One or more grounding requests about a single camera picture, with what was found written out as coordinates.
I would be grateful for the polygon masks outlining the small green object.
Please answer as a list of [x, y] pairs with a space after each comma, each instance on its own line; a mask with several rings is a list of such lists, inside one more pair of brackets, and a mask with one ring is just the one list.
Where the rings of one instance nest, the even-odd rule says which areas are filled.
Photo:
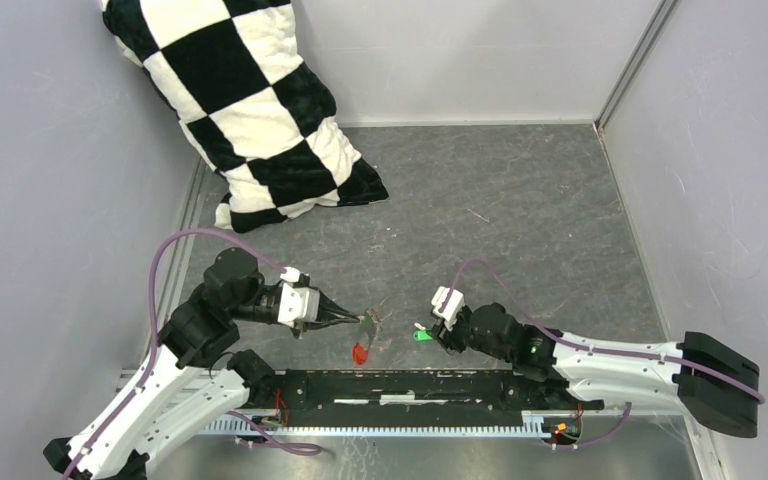
[[413, 340], [416, 342], [433, 341], [433, 336], [427, 330], [417, 329], [413, 332]]

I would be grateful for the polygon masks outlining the metal key holder red handle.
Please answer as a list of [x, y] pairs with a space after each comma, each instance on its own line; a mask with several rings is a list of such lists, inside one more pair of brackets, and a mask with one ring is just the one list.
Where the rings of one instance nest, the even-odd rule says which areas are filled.
[[351, 358], [355, 365], [363, 366], [366, 364], [372, 344], [381, 330], [382, 321], [376, 307], [365, 310], [358, 317], [358, 329], [351, 350]]

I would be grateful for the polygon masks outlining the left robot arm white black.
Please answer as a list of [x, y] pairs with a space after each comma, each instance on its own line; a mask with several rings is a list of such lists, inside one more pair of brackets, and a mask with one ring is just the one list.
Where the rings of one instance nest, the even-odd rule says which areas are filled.
[[239, 322], [279, 325], [300, 337], [365, 319], [294, 269], [266, 284], [254, 255], [226, 249], [157, 330], [126, 387], [80, 433], [51, 440], [43, 455], [64, 479], [144, 479], [162, 454], [215, 418], [276, 396], [275, 370], [253, 350], [232, 352]]

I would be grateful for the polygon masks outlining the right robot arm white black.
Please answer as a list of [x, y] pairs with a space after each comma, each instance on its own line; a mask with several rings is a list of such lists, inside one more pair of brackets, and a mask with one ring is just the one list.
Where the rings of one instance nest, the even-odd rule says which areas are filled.
[[714, 337], [688, 331], [678, 342], [625, 343], [523, 324], [499, 303], [470, 309], [442, 289], [431, 303], [431, 336], [449, 352], [474, 350], [536, 382], [540, 400], [573, 399], [676, 408], [723, 435], [758, 434], [760, 369]]

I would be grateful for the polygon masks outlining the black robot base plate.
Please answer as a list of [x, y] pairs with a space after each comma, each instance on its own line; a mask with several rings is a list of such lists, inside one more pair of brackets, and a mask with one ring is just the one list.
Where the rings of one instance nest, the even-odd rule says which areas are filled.
[[285, 413], [291, 427], [517, 426], [525, 411], [604, 409], [565, 386], [510, 370], [286, 370], [246, 406]]

